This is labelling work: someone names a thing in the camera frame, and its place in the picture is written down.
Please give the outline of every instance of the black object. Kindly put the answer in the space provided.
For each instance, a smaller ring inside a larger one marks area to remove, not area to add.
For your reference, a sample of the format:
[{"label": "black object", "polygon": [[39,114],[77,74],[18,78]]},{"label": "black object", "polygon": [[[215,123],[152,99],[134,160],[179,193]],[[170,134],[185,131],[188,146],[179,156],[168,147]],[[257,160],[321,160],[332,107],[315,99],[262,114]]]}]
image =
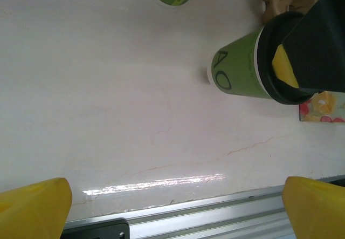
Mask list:
[{"label": "black object", "polygon": [[124,219],[70,228],[60,239],[129,239],[129,225]]},{"label": "black object", "polygon": [[309,100],[315,92],[303,91],[287,85],[274,73],[272,60],[277,47],[301,21],[304,14],[285,12],[274,17],[263,29],[258,43],[258,71],[267,93],[282,104],[298,105]]},{"label": "black object", "polygon": [[301,90],[345,92],[345,0],[319,0],[282,44]]}]

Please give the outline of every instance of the white marble surface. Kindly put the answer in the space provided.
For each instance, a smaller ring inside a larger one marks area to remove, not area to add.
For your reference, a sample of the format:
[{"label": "white marble surface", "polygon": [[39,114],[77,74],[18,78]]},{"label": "white marble surface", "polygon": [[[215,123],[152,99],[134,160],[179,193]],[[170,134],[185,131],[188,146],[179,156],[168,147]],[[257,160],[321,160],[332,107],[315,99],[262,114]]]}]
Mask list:
[{"label": "white marble surface", "polygon": [[0,190],[63,176],[69,220],[345,173],[345,126],[208,84],[260,0],[0,0]]}]

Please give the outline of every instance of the yellow foam pad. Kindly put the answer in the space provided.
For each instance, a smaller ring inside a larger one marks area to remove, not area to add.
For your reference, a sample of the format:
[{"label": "yellow foam pad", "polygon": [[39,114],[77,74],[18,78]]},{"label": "yellow foam pad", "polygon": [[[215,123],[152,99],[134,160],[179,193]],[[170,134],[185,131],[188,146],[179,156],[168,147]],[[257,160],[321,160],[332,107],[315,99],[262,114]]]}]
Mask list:
[{"label": "yellow foam pad", "polygon": [[275,76],[291,87],[298,88],[298,82],[293,73],[293,69],[289,60],[289,57],[286,54],[286,51],[282,44],[280,44],[275,52],[273,61],[272,61],[273,70]]},{"label": "yellow foam pad", "polygon": [[345,188],[289,177],[282,199],[297,238],[345,238]]},{"label": "yellow foam pad", "polygon": [[56,178],[0,194],[1,238],[59,239],[72,203],[70,185]]}]

